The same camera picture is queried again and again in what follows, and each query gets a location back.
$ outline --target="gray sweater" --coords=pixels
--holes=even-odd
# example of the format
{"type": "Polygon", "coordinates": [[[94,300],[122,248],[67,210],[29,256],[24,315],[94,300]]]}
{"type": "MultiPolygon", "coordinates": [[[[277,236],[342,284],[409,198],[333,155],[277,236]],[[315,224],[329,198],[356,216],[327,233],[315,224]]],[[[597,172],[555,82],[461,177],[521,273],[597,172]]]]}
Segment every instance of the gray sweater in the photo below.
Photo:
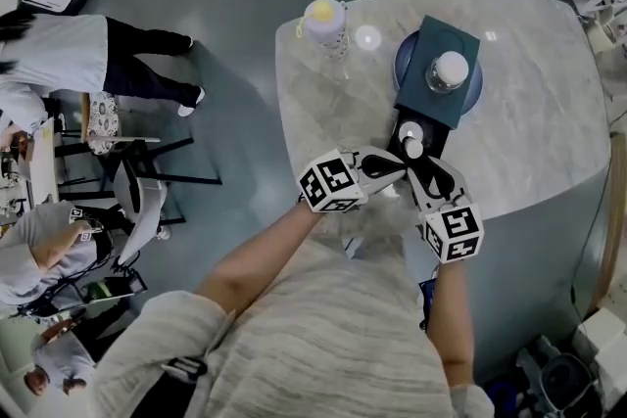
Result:
{"type": "Polygon", "coordinates": [[[493,416],[478,387],[448,387],[398,249],[374,248],[347,260],[307,241],[234,322],[189,293],[150,300],[97,367],[94,416],[129,417],[161,363],[197,354],[209,373],[185,418],[493,416]]]}

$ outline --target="white lid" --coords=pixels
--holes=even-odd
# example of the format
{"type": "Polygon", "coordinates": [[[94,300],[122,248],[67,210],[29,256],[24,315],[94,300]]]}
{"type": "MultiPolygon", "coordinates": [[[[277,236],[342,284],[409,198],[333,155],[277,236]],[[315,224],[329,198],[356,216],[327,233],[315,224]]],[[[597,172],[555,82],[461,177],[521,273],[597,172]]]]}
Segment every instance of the white lid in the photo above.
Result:
{"type": "Polygon", "coordinates": [[[468,62],[460,53],[447,51],[438,58],[435,71],[446,84],[459,85],[468,77],[468,62]]]}
{"type": "Polygon", "coordinates": [[[418,141],[422,141],[422,127],[420,127],[418,123],[413,122],[412,120],[403,122],[401,124],[401,127],[399,128],[399,140],[402,142],[408,136],[410,136],[411,138],[415,138],[418,141]]]}
{"type": "Polygon", "coordinates": [[[418,159],[422,155],[423,150],[420,140],[410,136],[405,140],[405,152],[410,159],[418,159]]]}

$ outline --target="marble table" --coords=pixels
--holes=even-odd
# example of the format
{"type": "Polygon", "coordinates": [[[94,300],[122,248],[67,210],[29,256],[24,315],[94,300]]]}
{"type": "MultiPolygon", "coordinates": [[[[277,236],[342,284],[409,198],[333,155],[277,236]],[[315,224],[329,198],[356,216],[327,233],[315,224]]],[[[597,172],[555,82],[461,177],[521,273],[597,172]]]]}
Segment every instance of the marble table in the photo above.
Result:
{"type": "MultiPolygon", "coordinates": [[[[385,148],[397,111],[393,61],[425,15],[481,40],[484,75],[477,105],[449,135],[442,158],[465,176],[484,219],[523,209],[603,169],[609,138],[595,59],[574,11],[557,0],[356,0],[349,34],[382,34],[372,52],[352,43],[327,60],[298,20],[276,32],[276,77],[285,141],[295,175],[333,148],[385,148]]],[[[358,211],[329,215],[316,231],[388,235],[417,223],[407,181],[358,211]]]]}

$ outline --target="white shirt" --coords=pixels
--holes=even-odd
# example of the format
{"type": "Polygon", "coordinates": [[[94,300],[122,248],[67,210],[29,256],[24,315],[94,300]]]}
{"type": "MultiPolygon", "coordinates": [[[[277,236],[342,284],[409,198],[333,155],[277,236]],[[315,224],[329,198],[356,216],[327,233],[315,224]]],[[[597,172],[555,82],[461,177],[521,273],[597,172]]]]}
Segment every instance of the white shirt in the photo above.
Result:
{"type": "Polygon", "coordinates": [[[92,416],[129,418],[163,363],[201,356],[188,418],[493,417],[480,388],[449,388],[400,239],[388,241],[350,260],[339,240],[306,241],[235,322],[190,293],[151,299],[98,361],[92,416]]]}
{"type": "Polygon", "coordinates": [[[30,353],[35,365],[43,369],[50,383],[59,389],[63,388],[64,380],[88,380],[96,366],[89,352],[72,331],[58,336],[48,344],[41,336],[35,336],[30,345],[30,353]]]}
{"type": "Polygon", "coordinates": [[[32,257],[32,247],[70,224],[72,208],[68,201],[37,206],[0,239],[0,302],[8,305],[32,302],[62,277],[84,270],[96,260],[93,240],[78,241],[44,275],[32,257]]]}
{"type": "Polygon", "coordinates": [[[0,107],[31,133],[48,117],[37,90],[100,92],[107,59],[104,16],[37,15],[22,39],[0,47],[0,61],[17,62],[0,75],[0,107]]]}

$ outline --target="sleeve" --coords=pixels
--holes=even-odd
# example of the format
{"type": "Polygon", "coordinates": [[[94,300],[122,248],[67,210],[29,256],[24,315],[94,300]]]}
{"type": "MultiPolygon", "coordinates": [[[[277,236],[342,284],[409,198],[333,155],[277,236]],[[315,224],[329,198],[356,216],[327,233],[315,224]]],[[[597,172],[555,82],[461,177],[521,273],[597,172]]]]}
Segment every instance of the sleeve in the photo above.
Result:
{"type": "Polygon", "coordinates": [[[32,133],[48,118],[41,98],[27,84],[19,82],[0,84],[0,104],[3,115],[27,133],[32,133]]]}
{"type": "Polygon", "coordinates": [[[35,337],[32,339],[32,342],[30,342],[30,355],[34,357],[35,353],[45,345],[46,341],[44,340],[44,338],[41,335],[35,335],[35,337]]]}
{"type": "MultiPolygon", "coordinates": [[[[39,267],[32,257],[28,244],[14,242],[4,247],[1,244],[0,241],[0,283],[2,289],[9,296],[23,296],[41,281],[39,267]]],[[[24,299],[19,298],[18,303],[21,302],[24,302],[24,299]]]]}
{"type": "Polygon", "coordinates": [[[161,364],[205,354],[219,343],[233,318],[217,303],[182,291],[148,301],[98,363],[87,386],[93,415],[116,417],[134,407],[131,403],[163,373],[161,364]]]}
{"type": "Polygon", "coordinates": [[[453,387],[451,402],[457,418],[494,417],[494,404],[483,389],[476,385],[453,387]]]}

